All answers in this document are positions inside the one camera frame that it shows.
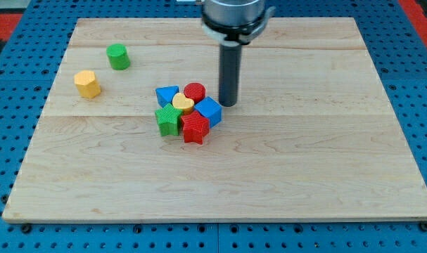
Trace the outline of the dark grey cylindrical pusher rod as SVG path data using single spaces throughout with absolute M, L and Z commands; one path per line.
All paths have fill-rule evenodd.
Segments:
M 241 45 L 219 46 L 219 103 L 234 106 L 238 100 Z

